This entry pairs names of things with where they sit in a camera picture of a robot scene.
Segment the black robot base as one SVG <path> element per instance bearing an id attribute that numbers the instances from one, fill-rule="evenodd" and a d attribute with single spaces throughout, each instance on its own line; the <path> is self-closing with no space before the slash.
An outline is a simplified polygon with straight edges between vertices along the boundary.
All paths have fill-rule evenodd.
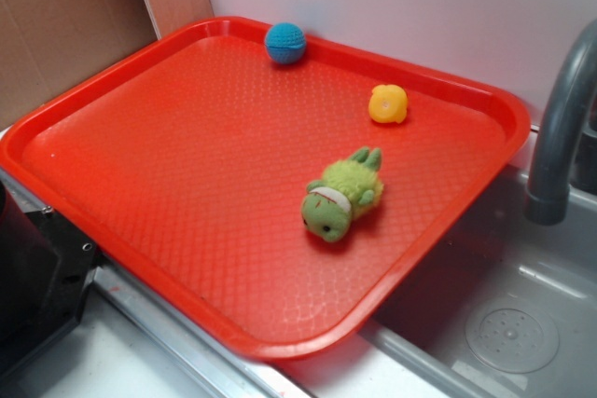
<path id="1" fill-rule="evenodd" d="M 1 186 L 1 377 L 76 328 L 95 242 L 62 214 L 25 212 Z"/>

